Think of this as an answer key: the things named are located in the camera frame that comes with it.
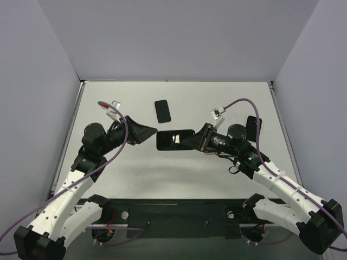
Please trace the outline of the black ring phone case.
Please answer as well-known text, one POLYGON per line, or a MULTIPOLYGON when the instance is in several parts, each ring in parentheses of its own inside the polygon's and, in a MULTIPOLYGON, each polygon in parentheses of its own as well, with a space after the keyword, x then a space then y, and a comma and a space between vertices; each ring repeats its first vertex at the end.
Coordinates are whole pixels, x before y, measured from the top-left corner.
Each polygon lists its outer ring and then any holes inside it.
POLYGON ((156 133, 156 149, 158 151, 189 151, 191 148, 182 145, 181 141, 194 134, 193 129, 158 131, 156 133))

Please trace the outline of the black phone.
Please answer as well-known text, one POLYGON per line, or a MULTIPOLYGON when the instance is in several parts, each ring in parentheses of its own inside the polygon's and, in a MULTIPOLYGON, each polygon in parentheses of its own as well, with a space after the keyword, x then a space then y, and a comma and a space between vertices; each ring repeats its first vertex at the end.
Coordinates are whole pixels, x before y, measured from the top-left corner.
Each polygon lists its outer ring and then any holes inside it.
POLYGON ((154 104, 158 123, 163 124, 170 122, 171 115, 167 100, 157 100, 154 104))

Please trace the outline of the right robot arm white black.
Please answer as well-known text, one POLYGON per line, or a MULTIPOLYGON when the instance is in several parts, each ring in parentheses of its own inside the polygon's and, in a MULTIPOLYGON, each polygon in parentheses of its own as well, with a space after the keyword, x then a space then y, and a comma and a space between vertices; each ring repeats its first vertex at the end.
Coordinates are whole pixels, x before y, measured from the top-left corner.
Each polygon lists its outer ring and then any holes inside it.
POLYGON ((254 194, 243 203, 242 215, 253 222, 266 220, 297 235, 312 252, 322 255, 342 234, 344 221, 341 205, 334 199, 315 196, 288 177, 246 139, 243 125, 228 127, 227 135, 218 134, 213 125, 181 138, 182 145, 203 153, 227 154, 233 157, 237 170, 277 195, 284 205, 254 194))

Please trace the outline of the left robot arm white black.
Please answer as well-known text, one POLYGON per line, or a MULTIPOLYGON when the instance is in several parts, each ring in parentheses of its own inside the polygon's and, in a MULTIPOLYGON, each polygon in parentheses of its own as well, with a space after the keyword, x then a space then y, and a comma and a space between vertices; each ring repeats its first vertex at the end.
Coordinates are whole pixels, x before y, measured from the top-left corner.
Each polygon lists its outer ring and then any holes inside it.
POLYGON ((27 226, 20 226, 14 241, 20 259, 63 259, 71 242, 94 222, 110 220, 110 200, 93 195, 72 213, 82 195, 92 187, 107 165, 105 155, 126 144, 138 145, 157 133, 129 116, 116 120, 109 130, 99 123, 86 126, 82 146, 58 193, 47 201, 43 211, 27 226))

